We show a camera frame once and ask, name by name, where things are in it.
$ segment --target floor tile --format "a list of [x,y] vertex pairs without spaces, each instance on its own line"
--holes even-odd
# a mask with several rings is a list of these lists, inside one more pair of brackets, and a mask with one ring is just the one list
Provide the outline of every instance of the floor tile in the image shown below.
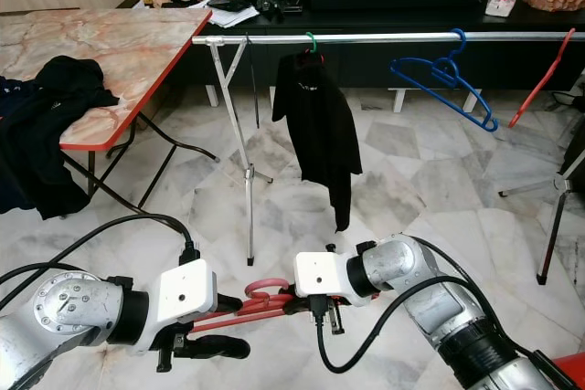
[[[335,232],[335,212],[327,188],[301,180],[286,120],[271,122],[270,103],[261,93],[261,128],[255,125],[249,90],[234,88],[250,161],[274,177],[254,181],[253,267],[246,264],[249,239],[243,169],[238,142],[225,103],[208,106],[203,89],[178,90],[154,121],[181,142],[209,149],[221,163],[177,150],[144,206],[184,221],[202,256],[217,274],[218,290],[243,298],[244,287],[262,278],[292,281],[300,251],[355,251],[359,242],[404,232],[422,237],[452,256],[480,285],[506,331],[529,348],[551,357],[585,349],[585,217],[579,199],[568,203],[552,259],[548,284],[537,285],[540,254],[554,191],[551,185],[500,198],[497,192],[523,184],[551,181],[558,170],[566,127],[574,115],[566,109],[544,111],[547,94],[533,102],[513,130],[496,134],[464,120],[423,92],[409,91],[403,112],[394,113],[387,90],[345,90],[354,114],[364,173],[352,176],[350,226]],[[509,119],[527,93],[484,93],[496,116]],[[463,104],[465,93],[450,98]],[[151,131],[138,132],[111,175],[111,186],[134,202],[150,184],[169,146]],[[86,154],[72,154],[85,163]],[[103,170],[109,161],[97,157]],[[83,178],[76,181],[85,185]],[[90,205],[66,219],[41,221],[35,211],[0,216],[0,273],[47,260],[93,228],[130,212],[102,191]],[[134,278],[144,289],[160,272],[176,266],[183,239],[153,221],[113,227],[67,258],[101,277]],[[438,260],[440,270],[453,269]],[[18,279],[0,286],[5,294]],[[6,310],[23,302],[27,290]],[[363,308],[342,310],[346,334],[325,331],[335,364],[346,361],[365,333],[396,297],[385,292]],[[306,313],[226,328],[222,333],[246,339],[245,361],[215,358],[174,360],[169,374],[155,372],[157,355],[133,357],[118,346],[79,348],[57,358],[38,388],[61,390],[299,389],[350,390],[460,388],[403,309],[391,317],[362,361],[344,375],[324,368],[316,348],[314,324]]]
[[412,177],[412,185],[433,212],[482,207],[461,159],[426,162]]
[[373,122],[366,143],[384,154],[420,158],[415,131],[411,128]]

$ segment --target silver robot arm segment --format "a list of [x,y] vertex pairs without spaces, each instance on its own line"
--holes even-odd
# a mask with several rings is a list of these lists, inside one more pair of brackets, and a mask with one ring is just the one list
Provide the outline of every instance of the silver robot arm segment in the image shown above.
[[169,269],[147,291],[133,291],[130,278],[101,281],[62,271],[18,311],[0,317],[0,390],[28,389],[58,355],[103,342],[129,345],[133,354],[159,351],[159,372],[171,369],[172,355],[245,358],[250,347],[242,340],[186,339],[193,320],[217,306],[215,273],[204,259]]
[[[429,249],[405,235],[365,243],[358,256],[300,253],[295,260],[296,291],[341,296],[355,306],[382,290],[403,293],[442,276]],[[404,302],[409,316],[453,369],[463,388],[472,390],[551,390],[551,384],[497,333],[467,290],[436,284]]]
[[0,317],[0,390],[28,389],[55,357],[104,342],[122,309],[122,288],[68,271],[45,281],[18,311]]

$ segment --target paper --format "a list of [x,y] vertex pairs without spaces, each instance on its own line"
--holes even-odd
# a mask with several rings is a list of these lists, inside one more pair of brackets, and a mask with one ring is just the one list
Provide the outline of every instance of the paper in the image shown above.
[[203,0],[196,5],[188,6],[188,8],[209,8],[211,11],[213,11],[211,18],[209,19],[209,23],[212,25],[232,27],[259,14],[259,12],[256,11],[256,8],[253,6],[243,9],[238,13],[231,13],[230,11],[224,11],[222,9],[216,9],[207,6],[207,2],[209,1],[210,0]]
[[487,0],[485,13],[488,16],[508,17],[515,4],[516,0]]

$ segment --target blue clothes hanger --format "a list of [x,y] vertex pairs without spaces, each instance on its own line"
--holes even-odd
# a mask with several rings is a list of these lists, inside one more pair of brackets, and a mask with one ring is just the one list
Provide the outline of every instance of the blue clothes hanger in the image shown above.
[[[457,63],[455,63],[455,61],[453,60],[453,57],[461,54],[465,49],[465,46],[467,44],[467,38],[465,37],[465,33],[461,29],[452,29],[451,32],[457,34],[461,38],[461,45],[458,48],[449,52],[449,55],[447,57],[437,58],[435,61],[430,61],[424,58],[408,57],[398,58],[392,60],[392,62],[390,63],[390,71],[398,75],[405,81],[409,82],[416,88],[426,91],[431,96],[433,96],[437,100],[440,100],[443,104],[447,105],[451,109],[457,111],[464,118],[468,119],[469,121],[473,122],[476,125],[479,125],[487,132],[494,132],[495,130],[497,130],[498,124],[497,119],[492,117],[492,109],[487,104],[487,102],[485,102],[484,98],[482,98],[482,95],[479,94],[472,86],[470,86],[469,83],[465,81],[465,79],[459,76],[459,68],[457,67]],[[475,96],[475,98],[477,98],[477,101],[482,105],[482,107],[484,107],[484,110],[486,111],[484,119],[483,120],[476,119],[474,116],[463,111],[463,109],[458,105],[455,105],[451,101],[445,99],[436,91],[423,86],[417,80],[402,73],[400,71],[400,68],[405,63],[418,63],[431,67],[431,75],[434,78],[438,79],[443,84],[445,84],[449,89],[462,88],[469,90]]]

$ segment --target black shirt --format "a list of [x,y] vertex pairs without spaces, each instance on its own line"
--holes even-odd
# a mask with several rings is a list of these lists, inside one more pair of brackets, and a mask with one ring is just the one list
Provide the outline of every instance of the black shirt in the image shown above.
[[[0,121],[0,179],[17,186],[47,219],[79,212],[90,201],[63,166],[60,135],[87,110],[115,105],[118,98],[104,89],[100,65],[92,59],[55,57],[35,82],[27,104]],[[22,207],[12,195],[0,193],[0,213]]]
[[284,116],[302,179],[329,188],[337,231],[347,229],[350,174],[362,173],[356,126],[346,97],[329,78],[320,54],[281,58],[272,120]]

